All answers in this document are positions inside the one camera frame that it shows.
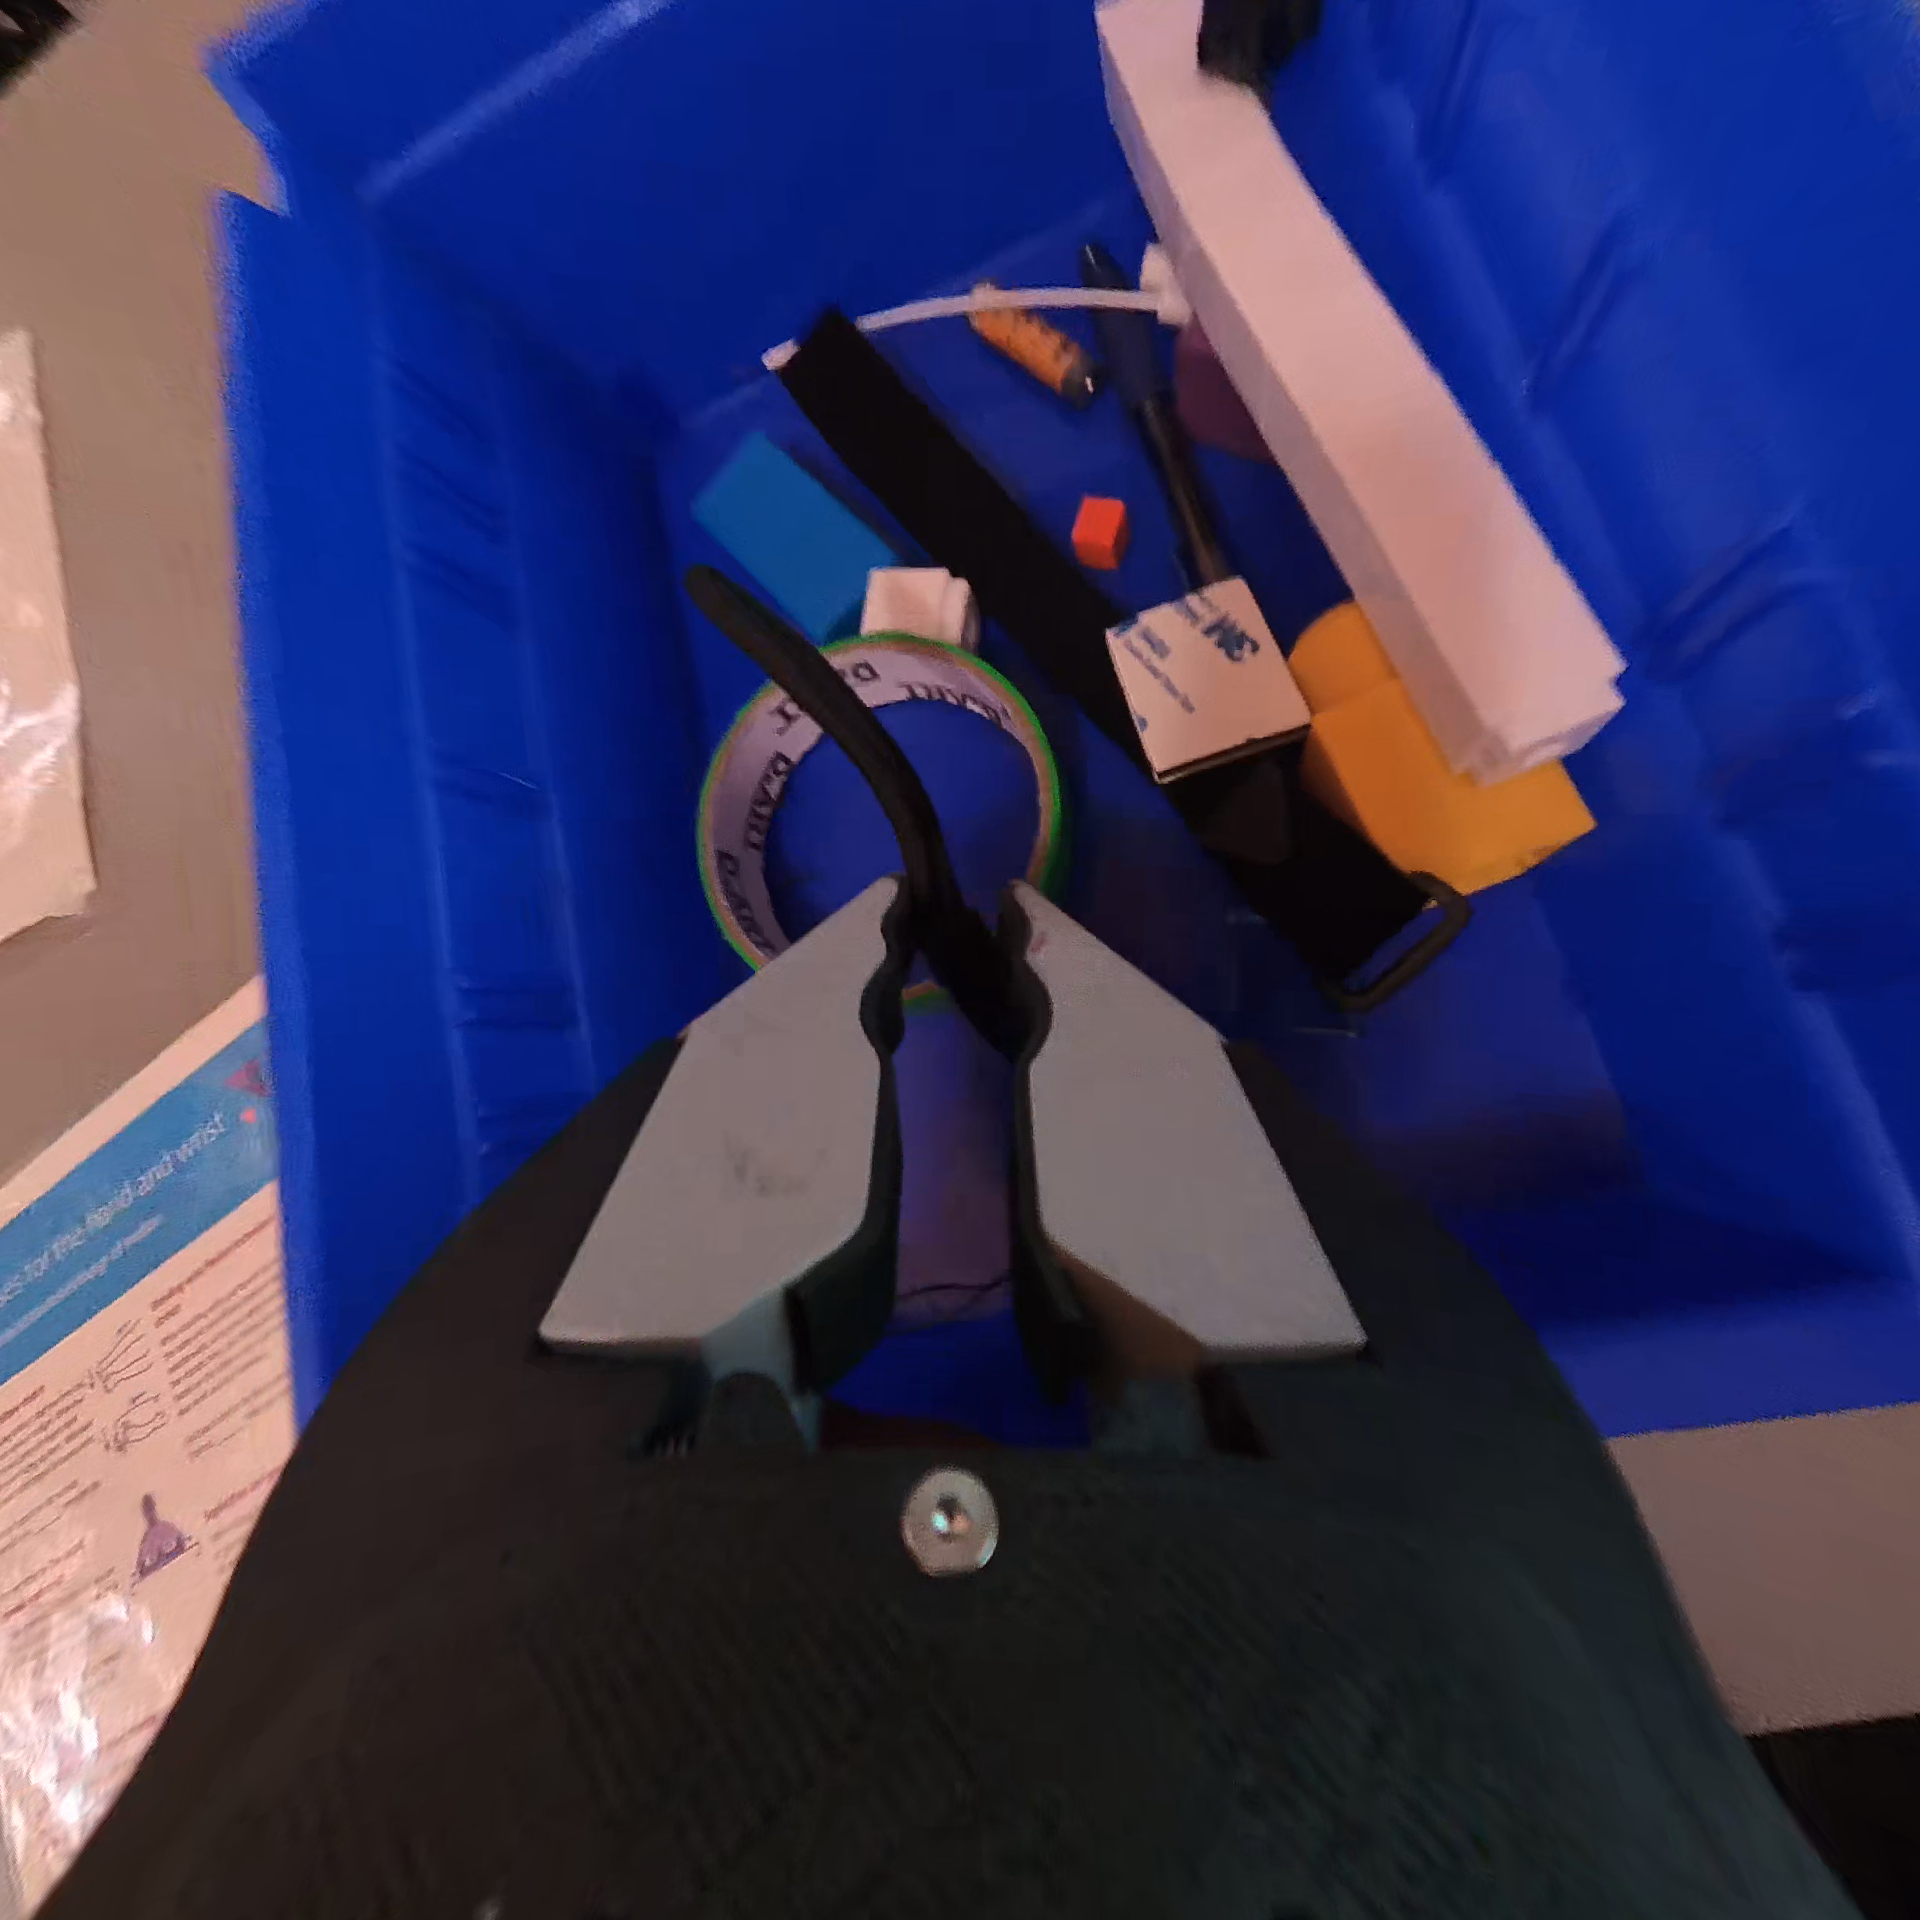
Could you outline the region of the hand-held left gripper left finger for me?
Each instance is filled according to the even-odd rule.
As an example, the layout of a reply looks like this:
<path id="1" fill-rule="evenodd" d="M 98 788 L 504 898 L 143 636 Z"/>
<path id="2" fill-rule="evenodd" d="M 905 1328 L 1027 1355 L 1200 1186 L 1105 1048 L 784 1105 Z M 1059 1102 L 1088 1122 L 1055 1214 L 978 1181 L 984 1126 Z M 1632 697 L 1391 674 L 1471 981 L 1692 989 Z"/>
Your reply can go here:
<path id="1" fill-rule="evenodd" d="M 907 893 L 871 883 L 696 1018 L 539 1323 L 562 1355 L 829 1387 L 896 1308 Z"/>

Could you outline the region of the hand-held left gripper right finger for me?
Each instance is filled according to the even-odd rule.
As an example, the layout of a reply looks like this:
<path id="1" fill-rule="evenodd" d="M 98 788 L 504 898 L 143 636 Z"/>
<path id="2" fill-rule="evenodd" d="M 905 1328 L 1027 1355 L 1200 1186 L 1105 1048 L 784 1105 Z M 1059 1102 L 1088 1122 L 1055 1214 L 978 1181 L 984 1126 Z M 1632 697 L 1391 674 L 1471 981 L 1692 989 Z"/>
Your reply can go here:
<path id="1" fill-rule="evenodd" d="M 1015 1323 L 1042 1389 L 1359 1358 L 1361 1316 L 1224 1035 L 1023 881 L 1001 956 Z"/>

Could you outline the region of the blue plastic bin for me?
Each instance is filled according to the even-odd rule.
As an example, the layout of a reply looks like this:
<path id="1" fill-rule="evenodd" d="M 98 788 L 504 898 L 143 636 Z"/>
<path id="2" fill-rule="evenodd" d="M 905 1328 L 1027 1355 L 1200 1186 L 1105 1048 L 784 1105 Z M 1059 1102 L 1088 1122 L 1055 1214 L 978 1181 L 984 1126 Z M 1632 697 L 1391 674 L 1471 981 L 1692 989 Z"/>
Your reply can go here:
<path id="1" fill-rule="evenodd" d="M 684 594 L 761 349 L 1148 214 L 1092 5 L 290 5 L 218 82 L 258 900 L 308 1417 L 745 968 Z M 1067 909 L 1507 1288 L 1604 1434 L 1915 1403 L 1915 5 L 1327 5 L 1277 132 L 1624 654 L 1595 829 L 1322 995 L 1001 632 Z"/>

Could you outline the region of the tape roll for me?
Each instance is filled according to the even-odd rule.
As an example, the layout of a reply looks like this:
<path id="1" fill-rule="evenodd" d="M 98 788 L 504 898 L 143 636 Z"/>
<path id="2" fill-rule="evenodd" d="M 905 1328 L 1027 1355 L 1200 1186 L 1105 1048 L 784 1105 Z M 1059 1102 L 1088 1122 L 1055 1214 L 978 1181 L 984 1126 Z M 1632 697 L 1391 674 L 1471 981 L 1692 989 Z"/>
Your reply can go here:
<path id="1" fill-rule="evenodd" d="M 1052 896 L 1069 862 L 1066 779 L 1032 702 L 969 649 L 903 632 L 865 634 L 823 646 L 855 697 L 873 709 L 901 704 L 969 714 L 1023 750 L 1039 792 L 1039 828 L 1023 881 Z M 699 796 L 696 848 L 704 896 L 727 947 L 765 970 L 791 944 L 765 876 L 778 810 L 826 728 L 776 684 L 761 685 L 722 733 Z"/>

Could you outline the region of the yellow toy brick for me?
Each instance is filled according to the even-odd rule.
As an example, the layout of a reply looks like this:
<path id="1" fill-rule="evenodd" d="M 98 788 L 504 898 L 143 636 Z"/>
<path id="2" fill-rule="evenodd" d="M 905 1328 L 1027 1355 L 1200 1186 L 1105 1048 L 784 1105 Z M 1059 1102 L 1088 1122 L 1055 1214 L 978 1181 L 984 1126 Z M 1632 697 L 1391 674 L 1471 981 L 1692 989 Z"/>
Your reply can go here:
<path id="1" fill-rule="evenodd" d="M 1313 714 L 1306 787 L 1403 874 L 1474 896 L 1593 833 L 1560 762 L 1497 784 L 1455 773 L 1359 604 L 1316 617 L 1288 664 Z"/>

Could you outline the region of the white adhesive pad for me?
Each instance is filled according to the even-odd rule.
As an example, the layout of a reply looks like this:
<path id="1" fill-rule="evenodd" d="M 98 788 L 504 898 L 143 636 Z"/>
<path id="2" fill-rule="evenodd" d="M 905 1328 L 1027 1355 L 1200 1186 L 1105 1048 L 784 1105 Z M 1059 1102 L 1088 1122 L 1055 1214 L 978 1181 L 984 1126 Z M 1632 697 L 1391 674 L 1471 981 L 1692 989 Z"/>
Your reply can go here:
<path id="1" fill-rule="evenodd" d="M 1284 748 L 1313 714 L 1242 576 L 1107 629 L 1111 668 L 1148 773 L 1161 787 Z"/>

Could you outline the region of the small white cube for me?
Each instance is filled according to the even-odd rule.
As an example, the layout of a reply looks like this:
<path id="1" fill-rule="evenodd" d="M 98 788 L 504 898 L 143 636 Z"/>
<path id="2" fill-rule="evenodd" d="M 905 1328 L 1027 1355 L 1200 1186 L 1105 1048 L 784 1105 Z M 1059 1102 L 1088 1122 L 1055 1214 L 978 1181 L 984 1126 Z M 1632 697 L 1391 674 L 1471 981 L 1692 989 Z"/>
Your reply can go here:
<path id="1" fill-rule="evenodd" d="M 857 634 L 933 641 L 977 654 L 981 610 L 972 582 L 945 566 L 873 566 Z"/>

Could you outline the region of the blue and white leaflet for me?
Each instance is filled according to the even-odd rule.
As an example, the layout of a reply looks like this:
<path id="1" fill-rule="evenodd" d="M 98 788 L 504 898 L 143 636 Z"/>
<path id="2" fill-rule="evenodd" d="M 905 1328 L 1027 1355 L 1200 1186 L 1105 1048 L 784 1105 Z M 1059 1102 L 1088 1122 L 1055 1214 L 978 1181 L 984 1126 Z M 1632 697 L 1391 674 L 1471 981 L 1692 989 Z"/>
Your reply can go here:
<path id="1" fill-rule="evenodd" d="M 143 1762 L 296 1437 L 253 978 L 2 1188 L 5 1915 Z"/>

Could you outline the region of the light blue foam block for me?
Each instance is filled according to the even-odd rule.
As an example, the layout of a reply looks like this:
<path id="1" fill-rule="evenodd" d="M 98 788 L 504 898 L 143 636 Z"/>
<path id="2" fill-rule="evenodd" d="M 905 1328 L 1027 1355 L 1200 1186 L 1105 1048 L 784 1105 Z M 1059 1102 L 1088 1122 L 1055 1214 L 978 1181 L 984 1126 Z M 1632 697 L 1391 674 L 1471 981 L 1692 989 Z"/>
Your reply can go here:
<path id="1" fill-rule="evenodd" d="M 898 564 L 875 524 L 759 429 L 735 444 L 697 490 L 691 517 L 818 642 L 857 636 L 871 573 Z"/>

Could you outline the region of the black pen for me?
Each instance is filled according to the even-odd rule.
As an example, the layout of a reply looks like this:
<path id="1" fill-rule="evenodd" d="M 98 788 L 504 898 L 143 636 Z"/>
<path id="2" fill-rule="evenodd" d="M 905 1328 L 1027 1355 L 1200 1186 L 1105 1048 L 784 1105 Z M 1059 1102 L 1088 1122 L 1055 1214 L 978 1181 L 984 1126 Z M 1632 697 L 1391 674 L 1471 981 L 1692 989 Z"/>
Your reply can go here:
<path id="1" fill-rule="evenodd" d="M 1114 251 L 1097 240 L 1079 250 L 1079 272 L 1092 306 L 1100 357 L 1129 417 L 1169 505 L 1178 560 L 1188 587 L 1211 587 L 1234 576 L 1218 533 L 1205 478 L 1180 420 L 1159 333 L 1171 326 L 1164 291 L 1129 280 Z"/>

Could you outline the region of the white foam strip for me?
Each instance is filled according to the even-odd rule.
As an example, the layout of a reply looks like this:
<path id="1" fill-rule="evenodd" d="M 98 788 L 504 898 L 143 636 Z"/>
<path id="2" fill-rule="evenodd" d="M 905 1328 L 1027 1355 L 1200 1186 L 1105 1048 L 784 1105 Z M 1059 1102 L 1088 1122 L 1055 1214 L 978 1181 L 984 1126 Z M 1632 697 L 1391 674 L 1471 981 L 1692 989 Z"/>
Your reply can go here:
<path id="1" fill-rule="evenodd" d="M 1199 2 L 1096 9 L 1111 123 L 1193 316 L 1451 770 L 1571 757 L 1625 670 Z"/>

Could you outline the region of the orange marker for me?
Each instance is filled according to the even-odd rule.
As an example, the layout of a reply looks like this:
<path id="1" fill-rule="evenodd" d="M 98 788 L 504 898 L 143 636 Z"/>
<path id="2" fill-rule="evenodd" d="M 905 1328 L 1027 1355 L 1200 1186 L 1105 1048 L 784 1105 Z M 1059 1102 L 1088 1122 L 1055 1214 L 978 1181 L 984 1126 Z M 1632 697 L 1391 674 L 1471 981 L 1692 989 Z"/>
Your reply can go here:
<path id="1" fill-rule="evenodd" d="M 978 305 L 967 313 L 975 333 L 1009 363 L 1074 411 L 1100 394 L 1103 369 L 1064 325 L 1032 305 Z"/>

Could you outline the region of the bagged paper sheet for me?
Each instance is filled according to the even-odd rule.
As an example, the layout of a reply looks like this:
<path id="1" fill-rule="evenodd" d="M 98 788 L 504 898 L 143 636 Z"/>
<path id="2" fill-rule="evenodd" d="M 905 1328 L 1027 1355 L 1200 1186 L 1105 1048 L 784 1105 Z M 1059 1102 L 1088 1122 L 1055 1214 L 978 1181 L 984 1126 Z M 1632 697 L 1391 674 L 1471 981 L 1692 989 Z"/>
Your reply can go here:
<path id="1" fill-rule="evenodd" d="M 32 337 L 2 339 L 2 938 L 71 920 L 96 874 Z"/>

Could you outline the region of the white zip tie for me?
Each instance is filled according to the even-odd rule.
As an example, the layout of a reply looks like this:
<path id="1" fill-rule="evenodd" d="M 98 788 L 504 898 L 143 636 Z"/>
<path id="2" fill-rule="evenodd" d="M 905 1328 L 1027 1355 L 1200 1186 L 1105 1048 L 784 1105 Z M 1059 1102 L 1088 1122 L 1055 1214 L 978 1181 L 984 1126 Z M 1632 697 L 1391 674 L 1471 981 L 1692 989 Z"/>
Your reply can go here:
<path id="1" fill-rule="evenodd" d="M 1173 274 L 1165 250 L 1152 245 L 1143 253 L 1138 284 L 1007 289 L 981 281 L 963 294 L 935 294 L 871 312 L 857 317 L 855 326 L 869 337 L 949 321 L 963 321 L 969 326 L 969 312 L 978 305 L 1032 305 L 1052 321 L 1064 313 L 1143 316 L 1171 329 L 1181 329 L 1192 317 L 1192 305 Z"/>

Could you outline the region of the black knob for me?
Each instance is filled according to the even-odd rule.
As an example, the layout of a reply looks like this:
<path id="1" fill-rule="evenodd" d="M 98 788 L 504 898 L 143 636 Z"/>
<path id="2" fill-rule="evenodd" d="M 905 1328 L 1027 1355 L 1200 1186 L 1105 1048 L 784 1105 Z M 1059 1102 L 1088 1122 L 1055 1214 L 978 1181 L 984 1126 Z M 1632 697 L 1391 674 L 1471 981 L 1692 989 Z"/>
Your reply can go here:
<path id="1" fill-rule="evenodd" d="M 1323 2 L 1202 2 L 1199 72 L 1267 93 L 1284 61 L 1322 29 Z"/>

